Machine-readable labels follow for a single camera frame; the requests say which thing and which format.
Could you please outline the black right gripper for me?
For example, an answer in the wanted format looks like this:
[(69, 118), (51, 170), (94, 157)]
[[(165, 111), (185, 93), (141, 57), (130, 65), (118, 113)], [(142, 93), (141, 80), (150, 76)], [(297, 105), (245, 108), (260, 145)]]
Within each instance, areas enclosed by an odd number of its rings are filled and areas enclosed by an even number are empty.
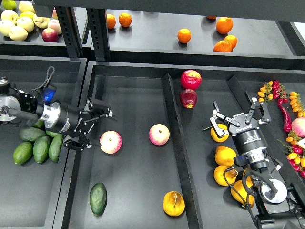
[[(245, 97), (251, 105), (247, 114), (241, 113), (230, 118), (220, 113), (216, 101), (213, 101), (213, 116), (210, 123), (219, 137), (231, 134), (238, 156), (234, 162), (238, 165), (267, 165), (264, 150), (268, 147), (265, 137), (260, 130), (260, 124), (271, 122), (271, 117), (265, 101), (259, 102), (255, 97), (250, 97), (245, 91)], [(253, 114), (256, 108), (260, 109), (261, 119), (256, 120)], [(218, 127), (216, 120), (220, 119), (229, 125), (228, 130)]]

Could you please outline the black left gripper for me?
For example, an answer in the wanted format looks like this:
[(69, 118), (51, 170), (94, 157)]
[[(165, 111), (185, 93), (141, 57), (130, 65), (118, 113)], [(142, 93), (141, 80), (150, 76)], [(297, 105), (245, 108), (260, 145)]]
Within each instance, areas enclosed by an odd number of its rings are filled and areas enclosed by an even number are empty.
[(83, 151), (92, 145), (87, 138), (94, 123), (103, 117), (113, 117), (110, 106), (102, 100), (88, 98), (84, 110), (79, 108), (61, 107), (56, 122), (56, 133), (66, 135), (63, 139), (64, 147)]

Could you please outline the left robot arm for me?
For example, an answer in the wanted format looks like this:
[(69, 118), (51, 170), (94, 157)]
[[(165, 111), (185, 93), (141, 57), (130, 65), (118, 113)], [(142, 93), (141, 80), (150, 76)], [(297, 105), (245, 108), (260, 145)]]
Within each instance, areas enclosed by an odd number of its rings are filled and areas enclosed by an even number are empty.
[(44, 82), (25, 93), (14, 88), (8, 79), (0, 80), (0, 120), (12, 121), (16, 118), (26, 120), (28, 126), (38, 120), (44, 122), (48, 131), (64, 136), (66, 148), (83, 150), (91, 147), (87, 134), (95, 123), (103, 117), (111, 117), (113, 112), (104, 101), (88, 98), (83, 109), (68, 106), (60, 101), (52, 101), (56, 87), (50, 84), (55, 73), (48, 67)]

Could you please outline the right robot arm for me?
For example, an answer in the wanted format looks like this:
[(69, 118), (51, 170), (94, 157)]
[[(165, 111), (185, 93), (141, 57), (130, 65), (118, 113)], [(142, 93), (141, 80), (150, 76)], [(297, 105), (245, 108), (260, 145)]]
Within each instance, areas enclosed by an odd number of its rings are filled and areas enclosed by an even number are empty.
[(271, 122), (264, 101), (248, 99), (248, 113), (228, 117), (213, 102), (210, 123), (218, 137), (230, 135), (238, 155), (233, 164), (220, 173), (225, 184), (241, 199), (258, 229), (303, 229), (305, 208), (297, 198), (296, 188), (273, 178), (282, 167), (278, 160), (269, 168), (268, 144), (260, 125)]

